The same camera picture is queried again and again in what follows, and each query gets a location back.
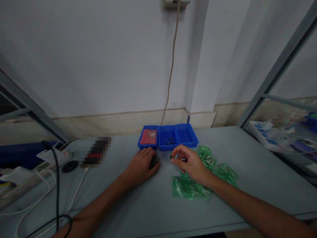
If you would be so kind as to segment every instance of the black round object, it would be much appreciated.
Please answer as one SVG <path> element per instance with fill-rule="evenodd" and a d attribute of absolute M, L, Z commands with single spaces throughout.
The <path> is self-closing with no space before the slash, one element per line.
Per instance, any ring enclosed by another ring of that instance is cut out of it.
<path fill-rule="evenodd" d="M 69 161 L 67 164 L 65 164 L 62 168 L 63 173 L 69 173 L 73 171 L 78 166 L 77 160 Z"/>

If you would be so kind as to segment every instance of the red item in bin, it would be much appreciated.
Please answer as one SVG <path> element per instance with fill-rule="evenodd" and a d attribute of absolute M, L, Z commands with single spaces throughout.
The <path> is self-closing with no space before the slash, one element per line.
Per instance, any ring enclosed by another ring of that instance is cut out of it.
<path fill-rule="evenodd" d="M 140 144 L 156 144 L 157 130 L 145 129 L 143 131 Z"/>

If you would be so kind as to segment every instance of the person's left hand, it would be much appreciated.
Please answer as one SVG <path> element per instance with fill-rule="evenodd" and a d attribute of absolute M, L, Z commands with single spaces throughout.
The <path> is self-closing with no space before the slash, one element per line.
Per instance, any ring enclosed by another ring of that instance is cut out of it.
<path fill-rule="evenodd" d="M 122 173 L 122 177 L 131 186 L 139 185 L 151 178 L 161 165 L 158 162 L 152 169 L 149 169 L 151 159 L 156 152 L 151 147 L 139 150 L 132 158 L 126 170 Z"/>

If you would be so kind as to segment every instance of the fingers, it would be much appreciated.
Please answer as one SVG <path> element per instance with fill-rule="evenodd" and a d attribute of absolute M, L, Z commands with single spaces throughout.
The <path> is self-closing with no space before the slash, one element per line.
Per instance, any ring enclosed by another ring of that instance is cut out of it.
<path fill-rule="evenodd" d="M 151 151 L 153 151 L 153 150 L 152 150 L 152 147 L 148 147 L 148 148 L 146 149 L 146 151 L 144 152 L 144 155 L 145 155 L 145 156 L 148 156 Z"/>
<path fill-rule="evenodd" d="M 145 153 L 145 151 L 146 151 L 147 149 L 146 148 L 144 148 L 141 152 L 140 152 L 140 155 L 143 155 L 144 153 Z"/>
<path fill-rule="evenodd" d="M 141 153 L 141 150 L 139 150 L 136 154 L 135 154 L 135 156 L 137 156 L 138 154 L 140 154 Z"/>
<path fill-rule="evenodd" d="M 156 154 L 154 150 L 151 150 L 150 153 L 146 157 L 147 165 L 149 166 L 152 160 L 152 157 Z"/>
<path fill-rule="evenodd" d="M 177 159 L 178 160 L 182 160 L 182 158 L 185 158 L 185 154 L 179 152 L 178 156 L 177 156 Z"/>
<path fill-rule="evenodd" d="M 175 155 L 179 152 L 181 152 L 182 154 L 185 154 L 185 156 L 190 156 L 192 150 L 181 144 L 177 146 L 176 148 L 174 148 L 172 152 L 172 156 L 175 157 Z"/>
<path fill-rule="evenodd" d="M 183 169 L 184 171 L 186 171 L 190 166 L 188 163 L 178 159 L 171 159 L 171 162 L 175 164 L 177 167 L 179 167 L 180 169 Z"/>

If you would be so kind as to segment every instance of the hand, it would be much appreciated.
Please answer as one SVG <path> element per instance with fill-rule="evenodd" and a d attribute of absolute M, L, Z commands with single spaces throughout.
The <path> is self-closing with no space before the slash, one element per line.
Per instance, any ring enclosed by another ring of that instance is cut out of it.
<path fill-rule="evenodd" d="M 194 181 L 207 187 L 213 174 L 206 169 L 197 153 L 182 144 L 173 150 L 172 157 L 175 157 L 177 153 L 177 159 L 171 159 L 171 162 L 178 166 L 183 173 L 186 171 Z"/>
<path fill-rule="evenodd" d="M 152 169 L 149 169 L 151 159 L 156 152 L 151 147 L 138 151 L 132 158 L 122 177 L 131 186 L 139 185 L 151 178 L 161 165 L 158 162 Z"/>

